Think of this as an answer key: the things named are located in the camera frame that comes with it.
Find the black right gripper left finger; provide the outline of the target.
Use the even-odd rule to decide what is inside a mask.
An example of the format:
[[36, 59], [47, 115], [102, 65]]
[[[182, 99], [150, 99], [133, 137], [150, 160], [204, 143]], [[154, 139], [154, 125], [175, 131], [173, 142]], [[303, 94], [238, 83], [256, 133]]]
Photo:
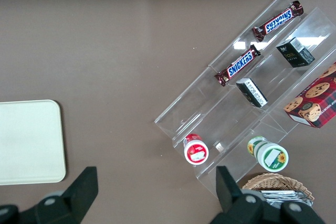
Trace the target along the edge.
[[20, 213], [19, 223], [81, 223], [97, 194], [97, 168], [86, 167], [61, 195], [48, 196]]

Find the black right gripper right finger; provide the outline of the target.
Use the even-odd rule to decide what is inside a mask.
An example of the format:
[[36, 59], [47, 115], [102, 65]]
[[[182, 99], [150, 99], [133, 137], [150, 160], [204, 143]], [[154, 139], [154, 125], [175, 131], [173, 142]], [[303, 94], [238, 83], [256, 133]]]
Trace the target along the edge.
[[216, 168], [216, 193], [222, 212], [211, 223], [324, 223], [304, 203], [284, 202], [278, 209], [256, 195], [242, 193], [226, 166]]

